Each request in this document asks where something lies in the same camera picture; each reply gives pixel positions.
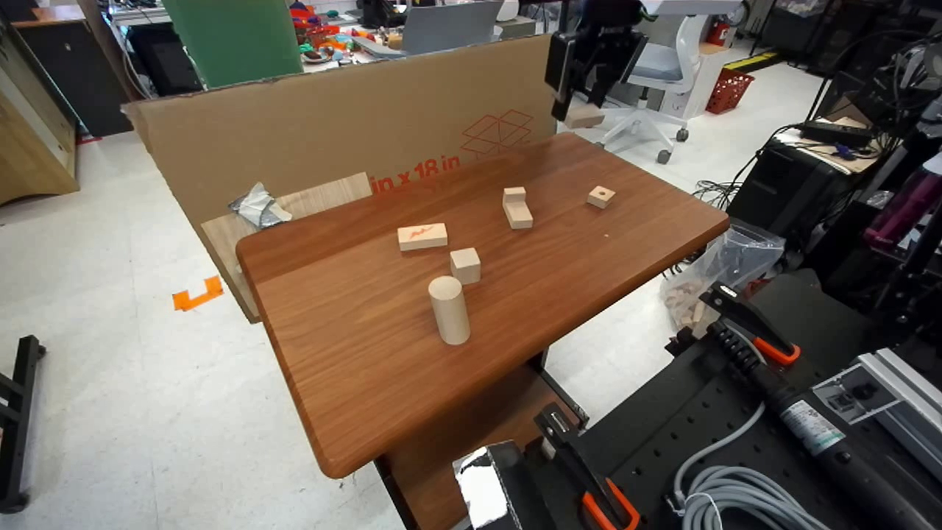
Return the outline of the plastic bag of wooden blocks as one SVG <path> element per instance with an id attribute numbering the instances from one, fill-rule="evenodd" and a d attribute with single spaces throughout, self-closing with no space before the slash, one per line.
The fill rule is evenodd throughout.
<path id="1" fill-rule="evenodd" d="M 769 229 L 732 222 L 692 263 L 673 266 L 658 289 L 673 329 L 704 335 L 714 312 L 700 300 L 713 282 L 750 292 L 787 254 L 787 241 Z"/>

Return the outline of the black orange clamp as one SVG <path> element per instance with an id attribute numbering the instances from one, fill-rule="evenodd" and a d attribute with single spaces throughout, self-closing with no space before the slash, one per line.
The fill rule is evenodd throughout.
<path id="1" fill-rule="evenodd" d="M 625 490 L 597 474 L 583 450 L 578 448 L 578 431 L 569 425 L 558 406 L 545 406 L 536 415 L 541 440 L 551 446 L 557 468 L 575 484 L 578 507 L 594 530 L 639 530 L 641 513 L 625 494 Z"/>
<path id="2" fill-rule="evenodd" d="M 732 329 L 741 329 L 744 342 L 772 365 L 791 368 L 801 360 L 801 347 L 778 334 L 772 322 L 731 285 L 713 282 L 700 300 L 713 306 Z"/>

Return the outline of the red basket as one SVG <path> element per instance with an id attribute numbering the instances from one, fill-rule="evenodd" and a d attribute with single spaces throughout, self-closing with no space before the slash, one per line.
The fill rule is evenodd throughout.
<path id="1" fill-rule="evenodd" d="M 750 73 L 739 73 L 739 70 L 720 70 L 714 80 L 714 89 L 706 101 L 706 110 L 713 114 L 723 114 L 731 110 L 739 105 L 739 101 L 744 98 L 744 91 L 750 89 L 754 76 Z"/>

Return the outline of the green board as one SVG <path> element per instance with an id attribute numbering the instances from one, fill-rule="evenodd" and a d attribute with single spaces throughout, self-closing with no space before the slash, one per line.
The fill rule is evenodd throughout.
<path id="1" fill-rule="evenodd" d="M 207 89 L 301 70 L 289 0 L 162 0 Z"/>

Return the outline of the black floor stand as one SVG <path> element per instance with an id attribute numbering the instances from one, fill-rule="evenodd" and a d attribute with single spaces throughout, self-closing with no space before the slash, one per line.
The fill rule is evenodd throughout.
<path id="1" fill-rule="evenodd" d="M 20 490 L 26 463 L 36 368 L 45 345 L 36 335 L 17 342 L 15 368 L 0 373 L 0 513 L 20 513 L 30 494 Z"/>

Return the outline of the black orange clamp right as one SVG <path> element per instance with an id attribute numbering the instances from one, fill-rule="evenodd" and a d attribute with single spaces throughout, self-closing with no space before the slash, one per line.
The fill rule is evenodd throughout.
<path id="1" fill-rule="evenodd" d="M 801 360 L 801 347 L 778 334 L 772 322 L 731 285 L 713 282 L 700 300 L 713 306 L 732 329 L 741 329 L 744 342 L 772 365 L 791 368 Z"/>

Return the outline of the black orange clamp front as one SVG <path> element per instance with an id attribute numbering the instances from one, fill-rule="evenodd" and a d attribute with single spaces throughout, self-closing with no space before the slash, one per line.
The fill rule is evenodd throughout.
<path id="1" fill-rule="evenodd" d="M 578 431 L 569 425 L 558 406 L 545 406 L 536 415 L 541 440 L 551 446 L 557 468 L 575 484 L 578 507 L 594 530 L 639 530 L 641 513 L 625 494 L 625 490 L 597 474 L 583 450 L 578 448 Z"/>

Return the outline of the rectangular wooden block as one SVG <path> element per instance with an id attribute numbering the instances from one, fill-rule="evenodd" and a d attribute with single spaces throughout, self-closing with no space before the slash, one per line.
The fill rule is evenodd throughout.
<path id="1" fill-rule="evenodd" d="M 398 229 L 398 248 L 402 254 L 411 251 L 432 251 L 447 245 L 447 228 L 444 223 L 408 223 Z"/>

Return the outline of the large cardboard sheet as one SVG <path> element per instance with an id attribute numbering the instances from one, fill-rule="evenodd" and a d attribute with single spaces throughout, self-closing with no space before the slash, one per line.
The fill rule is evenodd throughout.
<path id="1" fill-rule="evenodd" d="M 395 195 L 557 133 L 541 36 L 402 55 L 327 73 L 130 103 L 171 195 L 238 310 L 255 300 L 235 259 L 249 223 L 232 204 L 316 189 L 327 207 Z"/>

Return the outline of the small plain wooden cube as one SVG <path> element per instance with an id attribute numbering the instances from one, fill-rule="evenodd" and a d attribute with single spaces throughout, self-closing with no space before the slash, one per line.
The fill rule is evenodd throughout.
<path id="1" fill-rule="evenodd" d="M 480 254 L 473 248 L 458 248 L 449 254 L 449 273 L 467 285 L 480 281 Z"/>

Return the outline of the wooden cube with hole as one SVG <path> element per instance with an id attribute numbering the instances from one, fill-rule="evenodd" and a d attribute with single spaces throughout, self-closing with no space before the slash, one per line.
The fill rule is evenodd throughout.
<path id="1" fill-rule="evenodd" d="M 608 209 L 616 200 L 616 192 L 606 189 L 606 185 L 594 185 L 588 195 L 585 195 L 585 204 L 594 207 L 594 209 Z"/>

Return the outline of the white office chair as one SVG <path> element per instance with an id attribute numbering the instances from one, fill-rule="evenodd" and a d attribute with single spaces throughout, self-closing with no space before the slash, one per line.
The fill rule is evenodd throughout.
<path id="1" fill-rule="evenodd" d="M 648 45 L 628 86 L 658 91 L 658 105 L 635 103 L 608 133 L 600 136 L 600 147 L 613 147 L 617 136 L 648 130 L 658 142 L 657 161 L 666 166 L 673 157 L 673 145 L 689 138 L 689 98 L 700 73 L 700 36 L 706 17 L 686 16 L 670 45 Z"/>

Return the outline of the orange floor tape marker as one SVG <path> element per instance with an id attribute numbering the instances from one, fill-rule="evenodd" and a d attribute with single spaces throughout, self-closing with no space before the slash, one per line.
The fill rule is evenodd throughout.
<path id="1" fill-rule="evenodd" d="M 224 282 L 220 276 L 207 276 L 204 285 L 196 292 L 174 292 L 171 303 L 176 312 L 190 312 L 215 298 L 224 294 Z"/>

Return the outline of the notched wooden block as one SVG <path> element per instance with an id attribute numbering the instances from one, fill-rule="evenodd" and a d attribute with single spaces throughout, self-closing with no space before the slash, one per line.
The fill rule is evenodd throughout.
<path id="1" fill-rule="evenodd" d="M 527 207 L 527 189 L 511 185 L 502 192 L 502 216 L 511 229 L 530 229 L 532 228 L 532 211 Z"/>

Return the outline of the wooden cylinder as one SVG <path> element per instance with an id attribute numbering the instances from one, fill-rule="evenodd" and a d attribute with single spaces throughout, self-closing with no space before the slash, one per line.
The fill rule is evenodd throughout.
<path id="1" fill-rule="evenodd" d="M 432 276 L 426 294 L 438 338 L 444 345 L 466 345 L 470 338 L 470 322 L 461 282 L 455 276 Z"/>

